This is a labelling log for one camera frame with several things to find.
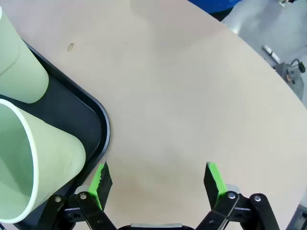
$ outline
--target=floor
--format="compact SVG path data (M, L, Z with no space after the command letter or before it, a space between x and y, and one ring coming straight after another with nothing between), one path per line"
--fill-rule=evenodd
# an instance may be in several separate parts
M263 45L268 45L281 61L299 58L307 65L307 0L297 0L285 7L277 0L243 0L223 23L271 66L275 62L262 50ZM302 77L307 85L307 73ZM307 107L307 90L302 102Z

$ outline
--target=table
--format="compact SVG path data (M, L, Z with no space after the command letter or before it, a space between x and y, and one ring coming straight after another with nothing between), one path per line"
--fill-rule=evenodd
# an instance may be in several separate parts
M117 227L196 227L210 210L202 180L214 161L243 195L264 193L286 228L307 181L307 112L236 34L186 0L0 5L106 108L114 184L105 212Z

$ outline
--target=paper cup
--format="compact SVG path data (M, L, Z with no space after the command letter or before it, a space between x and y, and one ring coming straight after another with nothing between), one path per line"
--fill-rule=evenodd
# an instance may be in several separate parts
M23 220L84 163L75 136L0 99L0 222Z
M49 77L0 7L0 94L34 103L46 92Z

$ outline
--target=blue object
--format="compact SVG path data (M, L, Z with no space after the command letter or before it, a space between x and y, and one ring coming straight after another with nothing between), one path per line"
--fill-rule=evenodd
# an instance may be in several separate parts
M241 0L189 0L207 13L215 13L234 7Z

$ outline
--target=cup rim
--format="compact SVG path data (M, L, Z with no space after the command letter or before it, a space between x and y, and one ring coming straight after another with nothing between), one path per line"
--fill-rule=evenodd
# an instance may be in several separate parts
M26 135L28 137L28 141L29 141L30 149L31 149L31 154L32 154L32 161L33 161L33 188L32 188L31 197L30 197L30 200L29 200L27 207L17 217L14 217L12 219L1 219L0 218L0 222L2 222L2 223L13 224L13 223L17 223L17 222L25 219L29 215L29 213L32 211L32 209L35 205L35 201L36 201L36 197L37 197L37 193L38 193L38 183L39 183L38 157L37 157L36 145L35 145L35 142L34 142L32 131L31 131L30 126L29 126L28 122L26 121L25 117L23 116L23 114L19 110L19 108L16 107L11 102L6 101L4 99L0 99L0 104L5 105L9 109L11 109L16 114L16 116L18 117L20 122L22 123L22 125L25 129Z

